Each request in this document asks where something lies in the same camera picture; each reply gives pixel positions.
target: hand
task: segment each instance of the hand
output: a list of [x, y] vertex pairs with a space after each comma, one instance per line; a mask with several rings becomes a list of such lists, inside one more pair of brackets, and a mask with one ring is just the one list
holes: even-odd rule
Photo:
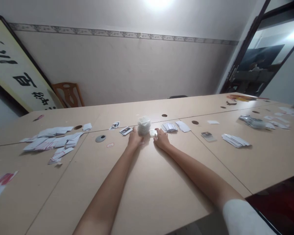
[[140, 137], [135, 127], [133, 127], [133, 131], [130, 133], [130, 137], [128, 138], [127, 146], [132, 146], [137, 148], [139, 143], [143, 141], [144, 137]]
[[161, 149], [166, 150], [171, 144], [168, 139], [168, 134], [162, 129], [155, 129], [157, 131], [157, 136], [154, 136], [154, 143]]

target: table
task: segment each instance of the table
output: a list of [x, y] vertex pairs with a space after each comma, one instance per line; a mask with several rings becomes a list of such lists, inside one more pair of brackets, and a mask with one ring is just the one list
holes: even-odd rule
[[[108, 130], [115, 121], [121, 122], [120, 127], [137, 125], [138, 118], [144, 115], [148, 115], [152, 122], [160, 122], [277, 103], [275, 101], [265, 102], [264, 100], [257, 100], [238, 102], [237, 105], [229, 106], [226, 105], [226, 100], [229, 100], [226, 98], [227, 95], [228, 94], [219, 94], [34, 111], [0, 129], [0, 146], [19, 143], [19, 141], [24, 138], [31, 138], [40, 131], [52, 127], [76, 127], [90, 122], [93, 126], [91, 132], [93, 132]], [[38, 121], [33, 121], [40, 115], [44, 115], [44, 117]], [[81, 131], [81, 129], [72, 130], [67, 134], [73, 134], [79, 131]]]
[[[226, 95], [37, 111], [7, 125], [0, 130], [0, 175], [15, 170], [19, 173], [0, 196], [0, 234], [71, 234], [127, 144], [128, 136], [108, 128], [115, 121], [121, 122], [120, 127], [136, 125], [143, 115], [151, 118], [153, 128], [169, 120], [180, 119], [188, 124], [192, 132], [170, 133], [170, 141], [214, 170], [244, 197], [293, 176], [294, 117], [283, 116], [291, 122], [291, 131], [256, 131], [237, 121], [240, 114], [272, 116], [280, 112], [279, 106], [287, 105], [257, 100], [228, 106]], [[45, 117], [33, 122], [42, 114]], [[210, 125], [207, 120], [221, 124]], [[74, 151], [63, 157], [59, 169], [47, 165], [55, 150], [22, 153], [27, 145], [19, 143], [23, 138], [46, 128], [89, 122], [93, 128], [81, 137]], [[200, 136], [204, 131], [210, 131], [218, 140], [205, 142]], [[234, 148], [221, 139], [221, 134], [227, 132], [253, 146]], [[96, 143], [100, 134], [107, 135], [107, 139]], [[214, 210], [176, 163], [153, 146], [152, 139], [147, 138], [139, 148], [113, 234], [165, 234]]]
[[[163, 123], [153, 123], [152, 128]], [[107, 139], [96, 143], [102, 134]], [[168, 135], [172, 144], [214, 170], [244, 197], [251, 195], [192, 132]], [[154, 147], [153, 139], [144, 141], [130, 170], [112, 234], [166, 234], [214, 211], [179, 166]], [[72, 234], [127, 142], [128, 135], [121, 136], [117, 130], [89, 133], [27, 234]]]
[[[182, 118], [198, 139], [244, 184], [255, 194], [274, 184], [294, 176], [294, 117], [283, 115], [290, 122], [291, 129], [256, 130], [238, 119], [248, 114], [269, 122], [264, 116], [275, 116], [282, 112], [279, 107], [286, 104], [274, 104], [265, 107], [236, 110], [232, 112], [211, 114], [199, 117]], [[220, 124], [209, 124], [207, 120], [216, 120]], [[201, 137], [202, 132], [209, 131], [217, 139], [207, 142]], [[222, 139], [222, 134], [238, 136], [252, 144], [250, 148], [237, 149]]]
[[0, 234], [27, 232], [87, 135], [65, 155], [60, 168], [48, 165], [55, 149], [23, 153], [27, 143], [0, 146], [0, 177], [19, 171], [0, 195]]

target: decorative wall border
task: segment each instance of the decorative wall border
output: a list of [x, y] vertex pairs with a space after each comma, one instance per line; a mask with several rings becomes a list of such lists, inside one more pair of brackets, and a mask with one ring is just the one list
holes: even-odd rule
[[136, 39], [151, 39], [151, 40], [165, 40], [165, 41], [184, 41], [184, 42], [197, 42], [197, 43], [224, 44], [224, 45], [233, 45], [233, 46], [237, 46], [238, 44], [238, 41], [222, 40], [222, 39], [180, 37], [180, 36], [159, 35], [159, 34], [111, 31], [111, 30], [102, 30], [102, 29], [84, 29], [84, 28], [37, 25], [37, 24], [21, 24], [21, 23], [9, 23], [9, 25], [14, 31], [78, 34], [78, 35], [90, 35], [90, 36], [136, 38]]

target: chair back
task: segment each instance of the chair back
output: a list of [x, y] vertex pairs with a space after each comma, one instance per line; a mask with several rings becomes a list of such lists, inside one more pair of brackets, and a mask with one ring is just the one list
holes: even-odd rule
[[[78, 99], [74, 94], [74, 88], [76, 88], [76, 91], [77, 91], [77, 94], [79, 96], [79, 100], [81, 102], [82, 107], [85, 106], [83, 98], [82, 98], [81, 93], [79, 91], [78, 85], [76, 83], [57, 83], [57, 84], [53, 84], [52, 87], [53, 87], [53, 89], [55, 91], [55, 94], [57, 95], [57, 97], [61, 101], [61, 104], [64, 107], [67, 107], [67, 108], [76, 108], [76, 107], [78, 107]], [[64, 100], [65, 100], [66, 103], [63, 101], [63, 98], [59, 94], [58, 89], [63, 90], [63, 92], [64, 92]]]

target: forearm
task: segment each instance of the forearm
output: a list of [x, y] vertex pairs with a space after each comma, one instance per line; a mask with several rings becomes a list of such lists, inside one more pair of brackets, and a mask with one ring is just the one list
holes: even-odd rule
[[224, 204], [230, 199], [244, 200], [244, 198], [218, 174], [196, 159], [178, 150], [173, 145], [167, 146], [165, 151], [220, 210], [222, 210]]
[[110, 234], [136, 150], [127, 146], [79, 221], [73, 235]]

